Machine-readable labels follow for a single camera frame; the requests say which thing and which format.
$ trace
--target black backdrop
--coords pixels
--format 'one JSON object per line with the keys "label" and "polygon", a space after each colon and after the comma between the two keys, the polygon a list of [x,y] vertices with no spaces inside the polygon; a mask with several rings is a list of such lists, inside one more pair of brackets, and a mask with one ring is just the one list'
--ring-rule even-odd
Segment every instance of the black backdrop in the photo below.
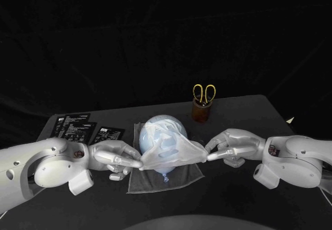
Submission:
{"label": "black backdrop", "polygon": [[313,137],[325,114],[329,138],[329,21],[318,3],[1,2],[0,147],[52,114],[191,101],[198,83],[266,95]]}

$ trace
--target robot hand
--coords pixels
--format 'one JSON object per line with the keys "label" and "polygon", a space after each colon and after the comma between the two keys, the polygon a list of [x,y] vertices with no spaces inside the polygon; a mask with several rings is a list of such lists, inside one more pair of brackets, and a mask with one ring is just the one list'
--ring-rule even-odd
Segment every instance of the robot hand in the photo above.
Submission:
{"label": "robot hand", "polygon": [[261,160],[266,139],[245,130],[229,128],[219,133],[205,146],[208,153],[218,147],[218,151],[208,155],[208,161],[224,159],[227,165],[238,168],[245,160]]}
{"label": "robot hand", "polygon": [[88,147],[88,168],[102,171],[111,170],[110,180],[120,181],[130,174],[133,168],[140,168],[139,151],[121,140],[105,140]]}

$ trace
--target scissor handle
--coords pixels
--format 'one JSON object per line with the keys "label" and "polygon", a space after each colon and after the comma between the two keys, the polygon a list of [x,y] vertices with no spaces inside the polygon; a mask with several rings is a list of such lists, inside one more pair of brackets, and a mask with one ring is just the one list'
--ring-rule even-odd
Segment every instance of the scissor handle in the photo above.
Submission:
{"label": "scissor handle", "polygon": [[216,93],[216,88],[215,88],[215,86],[214,86],[214,85],[208,85],[208,86],[206,86],[206,88],[205,88],[205,93],[208,92],[208,88],[209,88],[209,87],[212,87],[212,88],[214,88],[214,91],[215,91],[215,93]]}
{"label": "scissor handle", "polygon": [[[196,95],[195,95],[195,87],[196,87],[196,86],[201,87],[201,100],[196,98]],[[196,85],[193,86],[192,93],[193,93],[195,99],[196,99],[199,102],[202,102],[202,85],[196,84]]]}

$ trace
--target cable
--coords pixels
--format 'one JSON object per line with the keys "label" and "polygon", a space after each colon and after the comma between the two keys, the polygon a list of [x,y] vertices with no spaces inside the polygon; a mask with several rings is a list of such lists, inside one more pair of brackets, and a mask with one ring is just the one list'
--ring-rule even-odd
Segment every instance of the cable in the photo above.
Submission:
{"label": "cable", "polygon": [[323,196],[325,196],[325,198],[326,198],[326,200],[328,200],[328,202],[329,202],[329,204],[331,204],[331,206],[332,206],[332,203],[331,203],[331,200],[328,199],[328,197],[326,197],[326,195],[325,195],[325,193],[323,193],[323,190],[320,189],[320,191],[322,191],[322,194],[323,194]]}
{"label": "cable", "polygon": [[3,216],[4,216],[6,213],[7,213],[7,211],[1,214],[0,219],[3,218]]}

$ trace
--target tabletop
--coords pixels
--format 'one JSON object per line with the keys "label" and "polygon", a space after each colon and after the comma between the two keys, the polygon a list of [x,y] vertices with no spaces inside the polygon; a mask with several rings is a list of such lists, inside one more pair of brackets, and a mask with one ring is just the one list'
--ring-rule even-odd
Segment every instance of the tabletop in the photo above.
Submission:
{"label": "tabletop", "polygon": [[[89,121],[126,129],[121,140],[133,144],[133,125],[156,115],[175,116],[191,137],[205,144],[227,128],[253,132],[263,138],[289,136],[293,131],[263,95],[215,99],[209,120],[191,118],[192,102],[92,111]],[[49,118],[39,139],[49,138],[56,117]],[[91,171],[94,186],[74,196],[68,183],[48,188],[32,200],[9,210],[0,229],[123,229],[146,220],[189,214],[240,218],[276,229],[312,229],[329,226],[332,208],[318,188],[305,189],[280,181],[268,190],[253,178],[258,161],[240,168],[222,160],[199,163],[205,177],[188,187],[147,194],[126,194],[128,176],[110,181],[110,171]]]}

